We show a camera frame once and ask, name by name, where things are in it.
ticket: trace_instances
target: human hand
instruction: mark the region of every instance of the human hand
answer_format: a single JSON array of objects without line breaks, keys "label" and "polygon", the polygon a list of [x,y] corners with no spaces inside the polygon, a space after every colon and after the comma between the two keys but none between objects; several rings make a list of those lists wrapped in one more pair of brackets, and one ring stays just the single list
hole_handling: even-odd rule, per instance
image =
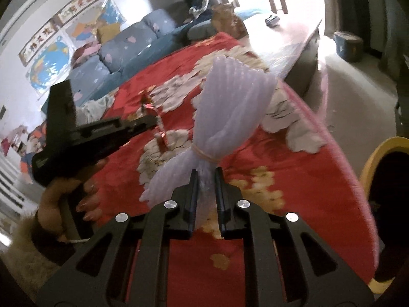
[{"label": "human hand", "polygon": [[59,201],[63,195],[72,193],[82,182],[84,182],[84,191],[87,196],[77,205],[76,211],[85,211],[85,221],[96,221],[101,218],[98,187],[91,177],[102,170],[107,162],[107,159],[100,160],[94,166],[81,170],[75,178],[55,178],[47,186],[37,211],[38,222],[43,229],[56,235],[61,241],[66,240]]}]

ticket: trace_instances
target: finger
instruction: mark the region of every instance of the finger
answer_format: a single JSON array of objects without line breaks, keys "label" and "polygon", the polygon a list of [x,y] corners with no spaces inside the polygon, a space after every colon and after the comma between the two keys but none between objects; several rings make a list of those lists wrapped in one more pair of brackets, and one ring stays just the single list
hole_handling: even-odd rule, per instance
[{"label": "finger", "polygon": [[97,209],[87,212],[84,216],[84,220],[85,221],[97,221],[101,217],[102,217],[102,210],[101,208],[97,208]]},{"label": "finger", "polygon": [[74,178],[56,178],[46,188],[41,197],[44,205],[57,206],[58,201],[64,194],[72,193],[81,181]]},{"label": "finger", "polygon": [[87,182],[84,183],[84,191],[88,195],[93,195],[98,191],[98,186],[97,183],[94,181],[94,179],[89,179]]},{"label": "finger", "polygon": [[89,180],[95,173],[99,172],[102,170],[105,165],[108,163],[108,158],[101,159],[99,162],[97,162],[95,165],[84,167],[81,169],[78,174],[76,175],[76,179],[79,179],[81,181],[87,181]]},{"label": "finger", "polygon": [[84,197],[81,202],[77,205],[75,210],[77,212],[82,212],[82,211],[92,211],[101,204],[101,199],[99,198],[98,194],[91,195]]}]

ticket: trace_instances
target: brown bag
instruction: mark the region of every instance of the brown bag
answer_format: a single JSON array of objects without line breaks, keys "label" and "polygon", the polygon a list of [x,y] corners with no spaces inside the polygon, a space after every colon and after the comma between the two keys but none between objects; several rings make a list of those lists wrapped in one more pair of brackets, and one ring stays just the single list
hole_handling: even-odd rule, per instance
[{"label": "brown bag", "polygon": [[217,32],[225,32],[234,39],[248,36],[244,22],[234,14],[233,4],[217,4],[212,9],[211,25]]}]

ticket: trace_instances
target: transparent plastic wrapper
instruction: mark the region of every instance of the transparent plastic wrapper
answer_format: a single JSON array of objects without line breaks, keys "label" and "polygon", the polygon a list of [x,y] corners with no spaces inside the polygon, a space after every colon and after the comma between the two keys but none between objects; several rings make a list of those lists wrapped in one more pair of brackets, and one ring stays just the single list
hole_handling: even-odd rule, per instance
[{"label": "transparent plastic wrapper", "polygon": [[217,163],[249,139],[271,101],[277,78],[263,70],[224,56],[214,60],[198,106],[193,144],[170,159],[152,178],[140,201],[153,207],[189,183],[192,169],[199,172],[200,194],[196,228],[215,206],[214,170]]}]

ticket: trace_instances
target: world map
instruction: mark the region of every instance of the world map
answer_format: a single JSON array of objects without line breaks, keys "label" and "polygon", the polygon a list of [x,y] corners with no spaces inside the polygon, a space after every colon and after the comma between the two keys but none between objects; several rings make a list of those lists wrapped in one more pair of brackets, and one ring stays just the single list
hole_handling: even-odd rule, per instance
[{"label": "world map", "polygon": [[62,37],[58,37],[34,60],[29,72],[31,86],[37,92],[44,93],[69,64],[70,49]]}]

